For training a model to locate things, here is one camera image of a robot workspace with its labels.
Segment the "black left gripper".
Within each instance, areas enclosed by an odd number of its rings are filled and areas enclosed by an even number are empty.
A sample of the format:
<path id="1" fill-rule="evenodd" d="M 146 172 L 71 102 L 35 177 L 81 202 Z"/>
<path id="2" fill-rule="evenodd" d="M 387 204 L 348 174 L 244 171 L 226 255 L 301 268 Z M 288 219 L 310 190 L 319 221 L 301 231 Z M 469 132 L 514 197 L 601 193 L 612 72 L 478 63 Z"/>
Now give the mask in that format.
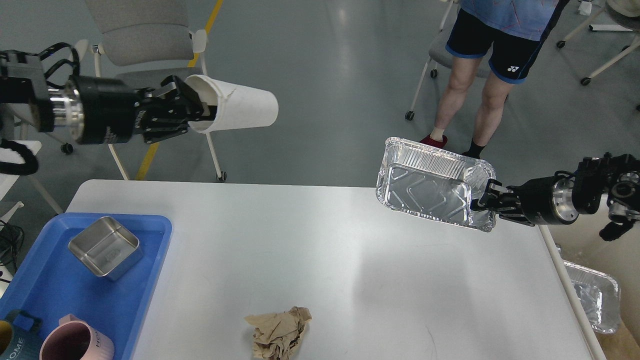
<path id="1" fill-rule="evenodd" d="M 209 105 L 176 75 L 157 88 L 129 87 L 120 79 L 71 75 L 64 87 L 71 101 L 71 137 L 80 145 L 123 144 L 133 137 L 140 119 L 142 140 L 151 145 L 189 131 L 186 122 L 213 121 L 217 105 Z"/>

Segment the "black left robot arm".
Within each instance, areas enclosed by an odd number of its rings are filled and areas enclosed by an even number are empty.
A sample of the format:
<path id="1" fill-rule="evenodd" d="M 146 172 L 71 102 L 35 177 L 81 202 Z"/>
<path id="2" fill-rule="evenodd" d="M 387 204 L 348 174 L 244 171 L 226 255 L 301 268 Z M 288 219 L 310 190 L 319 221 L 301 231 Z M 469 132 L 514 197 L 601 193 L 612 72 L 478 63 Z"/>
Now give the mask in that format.
<path id="1" fill-rule="evenodd" d="M 158 88 L 81 75 L 78 51 L 64 42 L 38 53 L 3 50 L 1 103 L 28 105 L 39 132 L 66 127 L 80 145 L 121 144 L 139 134 L 154 144 L 186 133 L 190 122 L 213 121 L 218 112 L 175 75 Z"/>

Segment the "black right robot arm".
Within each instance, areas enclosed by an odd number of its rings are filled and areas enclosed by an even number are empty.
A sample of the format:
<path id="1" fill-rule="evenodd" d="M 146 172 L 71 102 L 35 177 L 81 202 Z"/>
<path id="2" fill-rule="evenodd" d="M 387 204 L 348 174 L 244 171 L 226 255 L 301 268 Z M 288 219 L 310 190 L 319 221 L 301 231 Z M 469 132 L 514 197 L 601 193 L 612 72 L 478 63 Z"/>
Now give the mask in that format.
<path id="1" fill-rule="evenodd" d="M 606 242 L 619 239 L 639 222 L 639 160 L 624 153 L 585 157 L 574 171 L 558 170 L 519 186 L 488 180 L 472 211 L 490 211 L 501 219 L 526 226 L 570 225 L 580 215 L 598 212 L 602 197 L 608 224 L 599 231 Z"/>

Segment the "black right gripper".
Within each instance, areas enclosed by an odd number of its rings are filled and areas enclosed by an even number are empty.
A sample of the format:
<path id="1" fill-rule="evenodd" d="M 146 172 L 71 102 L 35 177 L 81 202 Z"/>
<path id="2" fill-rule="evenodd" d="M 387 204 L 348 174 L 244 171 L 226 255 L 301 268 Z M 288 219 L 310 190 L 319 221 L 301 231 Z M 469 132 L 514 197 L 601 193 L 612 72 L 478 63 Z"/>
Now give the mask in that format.
<path id="1" fill-rule="evenodd" d="M 573 224 L 579 212 L 573 203 L 574 180 L 568 177 L 542 177 L 510 189 L 498 180 L 488 180 L 480 200 L 472 200 L 473 211 L 490 211 L 512 223 Z"/>

